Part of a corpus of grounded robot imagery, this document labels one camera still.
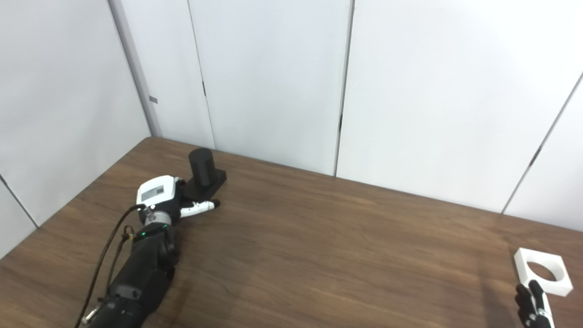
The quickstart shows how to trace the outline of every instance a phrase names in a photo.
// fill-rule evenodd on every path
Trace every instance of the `white wall panel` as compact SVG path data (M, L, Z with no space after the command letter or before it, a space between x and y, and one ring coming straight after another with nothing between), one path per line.
M332 174L349 0L190 0L217 149Z
M338 176L500 212L583 70L581 14L358 0Z
M188 0L113 0L154 133L214 148Z
M2 1L0 44L0 172L40 224L149 132L107 1Z
M18 245L35 227L22 207L0 182L0 259Z
M579 84L506 214L583 231L582 127Z

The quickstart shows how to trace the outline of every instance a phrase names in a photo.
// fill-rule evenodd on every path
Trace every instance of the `wire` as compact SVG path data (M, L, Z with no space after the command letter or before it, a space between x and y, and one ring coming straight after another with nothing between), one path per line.
M120 243L117 244L117 249L115 250L115 256L113 258L113 261L111 262L110 272L107 275L106 292L103 294L104 299L109 296L109 285L111 284L111 277L113 276L115 264L117 262L117 258L120 256L121 249L124 248L125 241L128 239L129 239L129 235L127 233L124 233L123 236L121 237Z
M129 230L131 231L131 234L132 234L132 235L135 235L134 228L133 228L133 226L130 226L130 225L126 225L126 226L124 227L124 233L128 233L128 228L129 228Z
M107 250L109 249L109 246L111 245L111 242L113 241L113 238L115 237L115 234L117 233L117 230L119 230L121 224L123 223L125 218L131 212L138 210L138 209L144 209L145 207L146 206L144 204L137 204L137 205L130 207L121 216L120 220L115 225L115 228L113 229L109 238L107 239L106 245L103 247L103 251L101 252L101 255L99 256L99 259L97 260L97 264L95 266L95 271L93 272L93 278L91 279L91 283L89 284L89 290L87 291L87 296L85 297L85 302L83 304L83 308L81 309L81 313L79 314L79 317L77 318L77 322L75 323L75 328L79 328L79 325L81 324L81 320L83 319L83 315L85 314L85 311L87 310L87 306L89 305L89 300L91 299L91 294L93 293L93 288L95 287L95 282L97 281L97 275L99 275L99 269L101 268L101 264L103 263L103 259L106 256Z

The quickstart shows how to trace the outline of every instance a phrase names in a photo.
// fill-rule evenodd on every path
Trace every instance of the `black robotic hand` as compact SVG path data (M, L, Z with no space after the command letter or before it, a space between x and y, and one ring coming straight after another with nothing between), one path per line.
M546 311L543 300L545 292L536 280L531 280L528 287L530 291L522 284L516 286L517 295L514 299L519 307L520 321L525 328L552 328L553 319Z

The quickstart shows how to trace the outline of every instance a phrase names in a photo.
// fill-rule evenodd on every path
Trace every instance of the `wooden table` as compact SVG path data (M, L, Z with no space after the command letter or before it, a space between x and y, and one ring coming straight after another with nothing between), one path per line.
M0 327L72 327L138 186L190 178L193 148L144 140L2 259ZM179 226L175 280L145 327L521 327L518 247L563 256L575 290L550 303L557 328L581 326L581 232L223 152L215 162L223 205Z

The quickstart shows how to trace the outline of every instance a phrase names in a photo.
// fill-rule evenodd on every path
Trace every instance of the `white square block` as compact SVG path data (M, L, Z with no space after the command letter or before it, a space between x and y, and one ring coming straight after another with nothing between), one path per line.
M536 280L545 293L559 296L567 296L573 290L573 284L567 273L567 268L563 263L563 258L559 255L539 252L532 249L519 248L514 254L514 262L518 271L520 283L528 288L530 280ZM547 268L557 281L550 281L541 278L528 266L528 262L540 264Z

